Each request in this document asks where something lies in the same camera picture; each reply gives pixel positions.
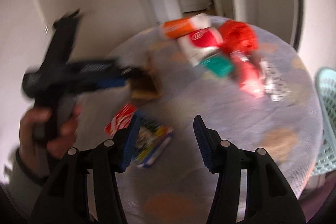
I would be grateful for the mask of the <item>grey sleeve forearm left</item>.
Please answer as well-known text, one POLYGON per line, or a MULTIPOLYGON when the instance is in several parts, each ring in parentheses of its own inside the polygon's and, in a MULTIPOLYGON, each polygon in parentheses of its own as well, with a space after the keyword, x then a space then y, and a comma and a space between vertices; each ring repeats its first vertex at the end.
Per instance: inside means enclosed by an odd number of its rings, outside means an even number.
POLYGON ((13 209, 24 219, 29 219, 48 179, 49 176, 39 177, 31 172, 22 161, 17 148, 9 183, 1 184, 1 188, 13 209))

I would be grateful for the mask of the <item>person's left hand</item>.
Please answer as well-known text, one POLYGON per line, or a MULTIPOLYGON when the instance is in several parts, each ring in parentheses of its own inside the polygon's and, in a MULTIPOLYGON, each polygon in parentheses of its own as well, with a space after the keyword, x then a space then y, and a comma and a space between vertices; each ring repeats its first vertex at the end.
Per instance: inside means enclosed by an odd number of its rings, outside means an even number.
MULTIPOLYGON (((59 136, 47 143, 45 150, 56 159, 63 155, 76 142, 76 130, 79 124, 78 117, 81 113, 81 106, 76 104, 73 113, 68 121, 62 124, 59 136)), ((19 156, 25 166, 34 174, 42 177, 41 164, 38 160, 37 146, 33 142, 33 129, 36 125, 45 123, 51 117, 51 110, 44 107, 33 107, 29 109, 20 122, 19 128, 19 156)))

